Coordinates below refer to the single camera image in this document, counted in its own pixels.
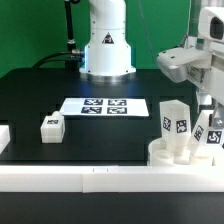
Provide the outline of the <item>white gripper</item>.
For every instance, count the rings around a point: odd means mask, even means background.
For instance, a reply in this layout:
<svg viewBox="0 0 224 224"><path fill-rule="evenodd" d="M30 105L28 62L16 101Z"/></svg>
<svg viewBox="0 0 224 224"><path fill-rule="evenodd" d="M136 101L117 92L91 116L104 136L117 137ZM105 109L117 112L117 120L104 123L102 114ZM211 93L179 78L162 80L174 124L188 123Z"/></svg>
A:
<svg viewBox="0 0 224 224"><path fill-rule="evenodd" d="M214 101L212 127L224 128L224 60L212 52L173 48L157 57L160 70L173 82L189 80L210 95Z"/></svg>

